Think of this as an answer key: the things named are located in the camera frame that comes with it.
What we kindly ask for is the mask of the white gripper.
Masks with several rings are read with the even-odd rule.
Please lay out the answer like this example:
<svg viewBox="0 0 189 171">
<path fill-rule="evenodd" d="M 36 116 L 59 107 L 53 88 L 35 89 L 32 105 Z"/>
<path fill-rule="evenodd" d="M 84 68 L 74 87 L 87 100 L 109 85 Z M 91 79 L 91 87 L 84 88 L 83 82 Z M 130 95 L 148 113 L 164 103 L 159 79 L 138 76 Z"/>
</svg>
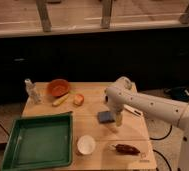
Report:
<svg viewBox="0 0 189 171">
<path fill-rule="evenodd" d="M 109 110 L 115 115 L 115 123 L 116 126 L 122 125 L 122 114 L 120 114 L 123 111 L 124 105 L 121 103 L 117 103 L 116 101 L 109 99 L 107 102 Z"/>
</svg>

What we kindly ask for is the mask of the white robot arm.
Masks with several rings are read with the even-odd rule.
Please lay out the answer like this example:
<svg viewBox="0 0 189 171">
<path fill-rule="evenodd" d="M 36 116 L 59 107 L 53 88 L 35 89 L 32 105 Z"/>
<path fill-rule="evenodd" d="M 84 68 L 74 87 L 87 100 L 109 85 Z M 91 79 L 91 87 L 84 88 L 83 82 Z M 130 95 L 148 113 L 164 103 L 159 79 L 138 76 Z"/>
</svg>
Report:
<svg viewBox="0 0 189 171">
<path fill-rule="evenodd" d="M 131 90 L 127 77 L 120 77 L 105 89 L 106 103 L 117 126 L 122 124 L 125 105 L 170 123 L 184 132 L 177 171 L 189 171 L 189 103 Z"/>
</svg>

